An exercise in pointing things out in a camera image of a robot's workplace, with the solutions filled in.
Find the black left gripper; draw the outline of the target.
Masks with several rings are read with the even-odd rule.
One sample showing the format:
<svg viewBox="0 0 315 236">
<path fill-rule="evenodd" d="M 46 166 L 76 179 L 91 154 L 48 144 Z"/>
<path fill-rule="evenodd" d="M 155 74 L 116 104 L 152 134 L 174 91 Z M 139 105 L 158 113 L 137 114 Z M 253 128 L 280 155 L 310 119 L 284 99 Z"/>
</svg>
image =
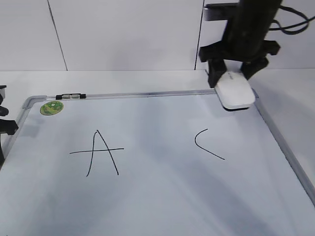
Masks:
<svg viewBox="0 0 315 236">
<path fill-rule="evenodd" d="M 5 89 L 7 88 L 6 85 L 0 86 L 0 103 L 2 104 L 3 100 L 5 99 Z M 0 106 L 0 116 L 5 117 L 9 114 L 9 110 L 6 107 Z M 14 120 L 4 120 L 0 119 L 0 133 L 7 134 L 7 135 L 14 135 L 15 132 L 18 130 L 18 125 Z"/>
</svg>

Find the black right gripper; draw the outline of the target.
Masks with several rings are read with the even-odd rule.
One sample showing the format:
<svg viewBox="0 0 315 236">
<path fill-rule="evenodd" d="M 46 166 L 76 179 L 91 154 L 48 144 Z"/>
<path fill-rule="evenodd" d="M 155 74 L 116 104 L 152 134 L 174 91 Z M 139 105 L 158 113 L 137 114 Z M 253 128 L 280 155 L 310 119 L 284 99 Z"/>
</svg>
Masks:
<svg viewBox="0 0 315 236">
<path fill-rule="evenodd" d="M 208 61 L 210 88 L 214 88 L 227 71 L 224 59 L 244 61 L 241 72 L 249 80 L 254 74 L 268 66 L 269 61 L 265 56 L 277 55 L 281 48 L 277 41 L 265 40 L 265 35 L 256 34 L 255 30 L 250 30 L 249 35 L 245 36 L 242 36 L 242 33 L 243 28 L 235 26 L 233 22 L 227 22 L 220 41 L 199 49 L 200 61 Z"/>
</svg>

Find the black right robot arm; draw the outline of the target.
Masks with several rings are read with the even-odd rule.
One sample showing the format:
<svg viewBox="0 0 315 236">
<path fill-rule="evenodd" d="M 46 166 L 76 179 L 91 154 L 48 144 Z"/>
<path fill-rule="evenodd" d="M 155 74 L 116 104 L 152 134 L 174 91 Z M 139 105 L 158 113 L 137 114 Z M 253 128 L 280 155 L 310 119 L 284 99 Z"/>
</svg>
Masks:
<svg viewBox="0 0 315 236">
<path fill-rule="evenodd" d="M 198 54 L 200 61 L 208 64 L 211 88 L 227 71 L 225 60 L 240 61 L 247 80 L 267 67 L 267 55 L 280 50 L 276 41 L 265 40 L 280 5 L 279 0 L 240 0 L 204 6 L 206 21 L 227 21 L 221 40 L 201 47 Z"/>
</svg>

